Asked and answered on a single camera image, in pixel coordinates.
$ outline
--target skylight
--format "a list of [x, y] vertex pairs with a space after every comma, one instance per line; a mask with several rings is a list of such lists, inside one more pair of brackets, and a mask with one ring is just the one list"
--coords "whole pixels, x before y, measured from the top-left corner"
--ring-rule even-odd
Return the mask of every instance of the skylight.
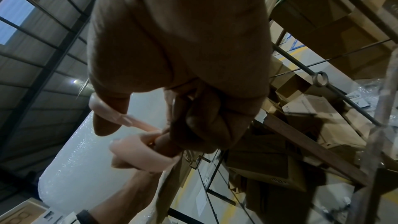
[[[26, 0], [1, 0], [0, 17], [20, 26], [33, 9], [34, 6]], [[5, 45], [16, 30], [0, 21], [0, 44]]]

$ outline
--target black wristband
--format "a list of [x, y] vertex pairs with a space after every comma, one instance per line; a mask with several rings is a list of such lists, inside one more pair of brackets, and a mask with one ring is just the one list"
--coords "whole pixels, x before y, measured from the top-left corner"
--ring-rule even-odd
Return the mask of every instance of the black wristband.
[[80, 224], [99, 224], [94, 217], [87, 211], [83, 210], [76, 215]]

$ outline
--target metal ring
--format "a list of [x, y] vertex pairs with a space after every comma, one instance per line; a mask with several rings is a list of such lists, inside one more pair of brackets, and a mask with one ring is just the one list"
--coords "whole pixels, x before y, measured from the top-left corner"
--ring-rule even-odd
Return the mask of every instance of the metal ring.
[[327, 84], [329, 84], [329, 77], [325, 72], [316, 72], [312, 76], [312, 82], [317, 87], [325, 87]]

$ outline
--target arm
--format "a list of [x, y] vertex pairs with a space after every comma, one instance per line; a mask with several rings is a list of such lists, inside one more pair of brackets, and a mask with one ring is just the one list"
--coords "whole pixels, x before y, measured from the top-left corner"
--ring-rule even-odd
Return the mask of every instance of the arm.
[[99, 224], [127, 224], [152, 201], [161, 173], [136, 171], [110, 198], [89, 211]]

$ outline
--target plastic wrap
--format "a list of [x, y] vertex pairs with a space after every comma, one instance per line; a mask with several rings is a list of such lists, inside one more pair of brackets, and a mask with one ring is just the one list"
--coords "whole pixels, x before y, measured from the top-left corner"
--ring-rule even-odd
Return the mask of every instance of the plastic wrap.
[[[383, 79], [370, 79], [370, 80], [357, 80], [359, 87], [358, 92], [362, 98], [369, 104], [368, 107], [363, 108], [369, 115], [374, 117], [374, 111], [376, 110], [377, 102], [380, 97], [380, 89], [383, 84]], [[391, 126], [398, 127], [398, 110], [393, 108], [390, 115]]]
[[[163, 128], [166, 125], [166, 103], [161, 89], [131, 96], [129, 114]], [[47, 205], [64, 213], [91, 209], [112, 194], [133, 175], [134, 169], [110, 167], [111, 140], [142, 132], [122, 126], [106, 137], [94, 134], [92, 116], [84, 120], [39, 180], [39, 195]], [[155, 213], [153, 204], [142, 211], [132, 223], [150, 223]]]

